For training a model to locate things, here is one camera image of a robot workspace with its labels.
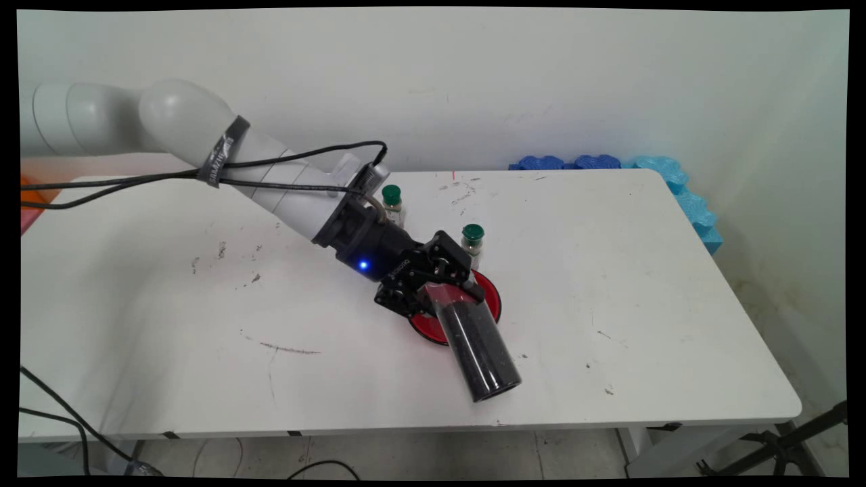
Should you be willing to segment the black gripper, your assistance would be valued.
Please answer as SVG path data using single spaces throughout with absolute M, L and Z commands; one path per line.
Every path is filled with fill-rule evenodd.
M 338 262 L 378 283 L 374 301 L 400 317 L 436 316 L 428 283 L 453 285 L 477 302 L 485 299 L 470 256 L 447 232 L 436 231 L 430 241 L 418 243 L 358 200 L 340 202 L 313 243 L 333 248 Z

